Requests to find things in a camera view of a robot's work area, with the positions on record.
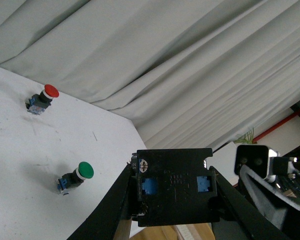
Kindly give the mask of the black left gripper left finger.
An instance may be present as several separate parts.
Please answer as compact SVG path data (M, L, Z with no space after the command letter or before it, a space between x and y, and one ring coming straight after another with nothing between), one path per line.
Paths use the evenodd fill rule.
M131 167L127 164L109 191L69 240L128 240L132 217L129 213Z

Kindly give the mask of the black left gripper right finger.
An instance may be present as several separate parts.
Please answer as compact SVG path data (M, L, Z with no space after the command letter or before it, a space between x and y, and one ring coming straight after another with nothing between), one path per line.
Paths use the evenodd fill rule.
M211 166L209 170L215 176L217 198L222 202L221 207L229 212L249 240L289 239L251 205L215 167Z

